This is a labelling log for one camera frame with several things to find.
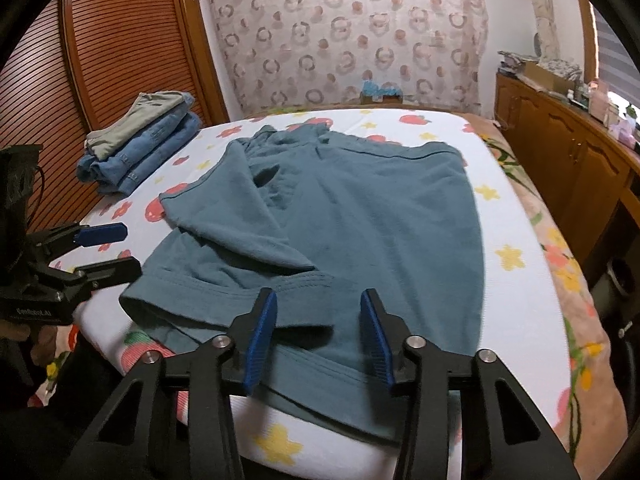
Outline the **upper folded blue jeans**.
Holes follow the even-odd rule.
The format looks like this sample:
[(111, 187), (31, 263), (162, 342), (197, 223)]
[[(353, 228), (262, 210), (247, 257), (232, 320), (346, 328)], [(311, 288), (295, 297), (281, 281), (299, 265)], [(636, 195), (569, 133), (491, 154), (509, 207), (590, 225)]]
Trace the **upper folded blue jeans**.
[(190, 112), (192, 105), (190, 108), (186, 108), (186, 104), (174, 108), (167, 115), (135, 134), (107, 159), (99, 160), (85, 149), (85, 154), (81, 156), (76, 166), (78, 180), (84, 183), (117, 182), (127, 169), (140, 162), (177, 128), (178, 123)]

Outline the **clutter on cabinet top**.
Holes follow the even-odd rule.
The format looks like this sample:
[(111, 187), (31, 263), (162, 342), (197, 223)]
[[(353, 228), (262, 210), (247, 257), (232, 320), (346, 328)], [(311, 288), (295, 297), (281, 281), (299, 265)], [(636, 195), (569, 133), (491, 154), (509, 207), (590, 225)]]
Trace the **clutter on cabinet top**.
[(585, 110), (602, 122), (613, 139), (638, 153), (637, 111), (632, 104), (622, 110), (611, 98), (606, 84), (597, 79), (585, 84), (579, 66), (560, 58), (541, 62), (534, 56), (503, 50), (498, 55), (502, 57), (499, 75), (516, 79), (537, 92)]

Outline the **teal green pants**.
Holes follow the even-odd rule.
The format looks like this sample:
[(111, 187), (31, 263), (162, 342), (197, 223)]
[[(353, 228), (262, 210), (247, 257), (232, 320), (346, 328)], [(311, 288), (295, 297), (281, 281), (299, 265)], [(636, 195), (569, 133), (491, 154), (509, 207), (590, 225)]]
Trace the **teal green pants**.
[(344, 434), (399, 437), (406, 404), (374, 374), (360, 297), (439, 348), (480, 340), (484, 255), (461, 153), (330, 130), (261, 128), (231, 141), (200, 180), (160, 199), (170, 233), (120, 296), (130, 318), (177, 353), (277, 295), (258, 398)]

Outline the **lower folded blue jeans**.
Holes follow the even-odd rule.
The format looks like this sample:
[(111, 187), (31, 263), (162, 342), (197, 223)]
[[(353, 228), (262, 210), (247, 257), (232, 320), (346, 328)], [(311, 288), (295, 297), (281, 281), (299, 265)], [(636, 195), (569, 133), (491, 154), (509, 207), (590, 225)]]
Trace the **lower folded blue jeans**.
[(98, 192), (104, 195), (120, 194), (129, 196), (149, 176), (152, 176), (158, 168), (163, 166), (171, 156), (174, 156), (188, 144), (200, 129), (200, 118), (189, 112), (178, 123), (177, 128), (157, 148), (153, 148), (140, 162), (127, 169), (117, 182), (101, 182), (98, 186)]

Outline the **circle patterned sheer curtain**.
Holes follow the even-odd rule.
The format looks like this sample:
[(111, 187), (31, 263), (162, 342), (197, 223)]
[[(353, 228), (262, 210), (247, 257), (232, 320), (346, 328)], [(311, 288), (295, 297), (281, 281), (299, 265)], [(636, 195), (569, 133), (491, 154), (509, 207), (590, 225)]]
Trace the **circle patterned sheer curtain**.
[(480, 110), (485, 0), (208, 0), (244, 114), (360, 99), (390, 82), (402, 102)]

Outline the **peach floral bed quilt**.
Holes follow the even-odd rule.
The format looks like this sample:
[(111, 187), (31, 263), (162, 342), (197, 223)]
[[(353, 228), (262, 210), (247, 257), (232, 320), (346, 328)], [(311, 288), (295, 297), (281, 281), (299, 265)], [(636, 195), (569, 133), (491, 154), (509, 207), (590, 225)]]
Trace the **peach floral bed quilt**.
[[(533, 226), (547, 259), (552, 281), (559, 298), (570, 364), (570, 388), (567, 400), (559, 405), (560, 419), (554, 426), (561, 442), (570, 450), (583, 479), (595, 479), (605, 470), (627, 437), (627, 421), (620, 392), (614, 386), (610, 367), (611, 345), (601, 325), (586, 279), (549, 214), (533, 182), (516, 161), (495, 123), (478, 118), (487, 130), (488, 148), (496, 155), (503, 172), (510, 179), (516, 196)], [(58, 329), (56, 361), (47, 366), (47, 381), (37, 390), (35, 405), (48, 404), (55, 387), (62, 386), (62, 374), (70, 372), (71, 356), (79, 334), (86, 336), (89, 347), (98, 349), (99, 364), (83, 367), (80, 400), (98, 400), (106, 392), (107, 374), (126, 372), (146, 350), (160, 350), (162, 345), (146, 336), (120, 308), (118, 296), (122, 286), (101, 290), (75, 313), (76, 325)]]

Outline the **olive folded pants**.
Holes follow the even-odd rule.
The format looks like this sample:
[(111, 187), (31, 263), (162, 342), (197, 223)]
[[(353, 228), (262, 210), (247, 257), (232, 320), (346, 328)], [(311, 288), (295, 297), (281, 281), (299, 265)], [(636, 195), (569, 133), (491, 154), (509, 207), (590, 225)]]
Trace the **olive folded pants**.
[(189, 92), (140, 92), (126, 114), (114, 124), (88, 133), (85, 149), (99, 160), (107, 159), (152, 122), (164, 117), (179, 105), (186, 104), (186, 108), (190, 108), (193, 102), (194, 97)]

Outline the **folded blue jeans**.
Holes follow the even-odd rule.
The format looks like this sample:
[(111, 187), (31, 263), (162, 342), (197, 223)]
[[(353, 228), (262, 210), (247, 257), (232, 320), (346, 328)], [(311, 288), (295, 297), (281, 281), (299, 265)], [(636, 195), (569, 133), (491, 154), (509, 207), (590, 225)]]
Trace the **folded blue jeans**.
[(153, 148), (140, 162), (127, 169), (117, 182), (101, 182), (98, 186), (98, 192), (104, 195), (120, 194), (129, 196), (149, 176), (152, 176), (158, 168), (163, 166), (171, 156), (174, 156), (188, 144), (200, 129), (200, 118), (189, 112), (178, 123), (177, 128), (157, 148)]
[(177, 128), (178, 123), (190, 112), (192, 105), (190, 108), (186, 108), (186, 104), (174, 108), (167, 115), (135, 134), (107, 159), (99, 160), (85, 149), (85, 154), (81, 156), (76, 166), (78, 180), (84, 183), (117, 182), (127, 169), (140, 162)]

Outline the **wooden sideboard cabinet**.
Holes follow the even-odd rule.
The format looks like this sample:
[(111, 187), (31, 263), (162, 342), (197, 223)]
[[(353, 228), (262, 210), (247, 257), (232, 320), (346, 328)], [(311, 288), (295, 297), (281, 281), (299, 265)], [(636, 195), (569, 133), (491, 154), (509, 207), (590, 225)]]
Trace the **wooden sideboard cabinet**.
[(503, 74), (495, 118), (594, 283), (639, 239), (639, 155), (588, 114)]

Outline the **cardboard box with blue item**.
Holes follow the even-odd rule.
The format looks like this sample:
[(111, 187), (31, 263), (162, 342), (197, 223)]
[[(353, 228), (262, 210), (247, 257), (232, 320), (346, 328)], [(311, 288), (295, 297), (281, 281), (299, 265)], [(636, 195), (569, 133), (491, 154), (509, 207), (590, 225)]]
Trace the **cardboard box with blue item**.
[(360, 92), (362, 104), (401, 104), (403, 99), (402, 91), (396, 84), (377, 84), (370, 79), (363, 81)]

